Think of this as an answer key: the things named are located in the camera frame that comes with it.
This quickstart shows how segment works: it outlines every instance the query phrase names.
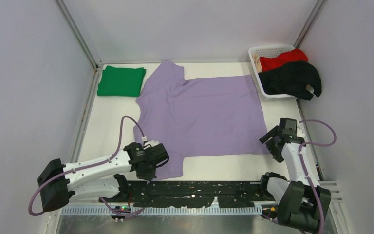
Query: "black garment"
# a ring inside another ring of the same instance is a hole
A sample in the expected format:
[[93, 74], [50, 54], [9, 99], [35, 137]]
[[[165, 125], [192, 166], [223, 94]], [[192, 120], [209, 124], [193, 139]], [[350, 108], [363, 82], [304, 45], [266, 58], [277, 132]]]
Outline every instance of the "black garment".
[[310, 84], [314, 94], [322, 93], [322, 82], [316, 68], [305, 62], [289, 62], [279, 68], [259, 73], [260, 81], [267, 94], [289, 94], [304, 100], [311, 100], [313, 94], [306, 90]]

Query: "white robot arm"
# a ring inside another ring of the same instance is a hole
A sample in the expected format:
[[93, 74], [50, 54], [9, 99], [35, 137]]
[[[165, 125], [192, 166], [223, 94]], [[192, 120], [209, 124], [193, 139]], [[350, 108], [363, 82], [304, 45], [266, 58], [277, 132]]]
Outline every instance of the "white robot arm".
[[[277, 222], [311, 233], [320, 230], [331, 201], [329, 190], [320, 187], [312, 175], [312, 169], [306, 165], [306, 147], [304, 139], [297, 136], [297, 122], [294, 119], [282, 118], [279, 126], [274, 127], [260, 142], [266, 147], [273, 158], [281, 163], [285, 161], [290, 181], [274, 172], [263, 175], [261, 192], [272, 196], [278, 203]], [[320, 203], [313, 191], [318, 194]], [[321, 220], [320, 208], [323, 210]]]
[[114, 197], [122, 188], [128, 187], [120, 173], [136, 171], [139, 179], [153, 180], [156, 168], [168, 160], [166, 149], [157, 141], [145, 142], [144, 146], [134, 142], [119, 150], [114, 157], [108, 155], [86, 162], [62, 164], [60, 159], [55, 159], [38, 177], [38, 185], [41, 186], [51, 178], [64, 174], [40, 191], [43, 211], [60, 209], [70, 201]]

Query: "green folded cloth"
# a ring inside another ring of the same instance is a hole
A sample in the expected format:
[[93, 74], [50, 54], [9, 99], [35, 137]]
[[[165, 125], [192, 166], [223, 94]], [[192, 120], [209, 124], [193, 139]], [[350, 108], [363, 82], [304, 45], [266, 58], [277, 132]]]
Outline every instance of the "green folded cloth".
[[146, 70], [107, 66], [98, 84], [98, 96], [140, 96]]

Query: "white plastic basket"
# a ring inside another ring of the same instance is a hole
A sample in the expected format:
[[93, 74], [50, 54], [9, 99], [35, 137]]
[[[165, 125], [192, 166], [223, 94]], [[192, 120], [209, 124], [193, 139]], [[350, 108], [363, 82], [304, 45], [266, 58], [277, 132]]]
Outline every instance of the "white plastic basket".
[[275, 98], [295, 98], [295, 97], [292, 95], [288, 95], [288, 94], [271, 95], [271, 94], [267, 94], [264, 91], [262, 82], [260, 81], [259, 74], [257, 73], [257, 70], [256, 70], [256, 65], [254, 64], [253, 54], [259, 54], [259, 56], [261, 57], [273, 58], [273, 57], [277, 57], [283, 52], [291, 51], [293, 49], [295, 48], [291, 45], [256, 46], [256, 47], [251, 47], [249, 49], [250, 62], [252, 64], [253, 71], [254, 71], [253, 79], [255, 80], [254, 82], [256, 83], [256, 86], [258, 86], [259, 91], [262, 93], [264, 100], [273, 100]]

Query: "purple t-shirt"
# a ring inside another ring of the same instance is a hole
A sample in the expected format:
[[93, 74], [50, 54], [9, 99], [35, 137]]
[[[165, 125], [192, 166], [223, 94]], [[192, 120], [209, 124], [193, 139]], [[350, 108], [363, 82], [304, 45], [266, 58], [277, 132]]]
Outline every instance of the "purple t-shirt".
[[[157, 179], [183, 176], [185, 157], [269, 153], [259, 142], [267, 128], [251, 75], [184, 80], [184, 67], [164, 61], [136, 102], [148, 140], [170, 158]], [[137, 127], [134, 135], [141, 143]]]

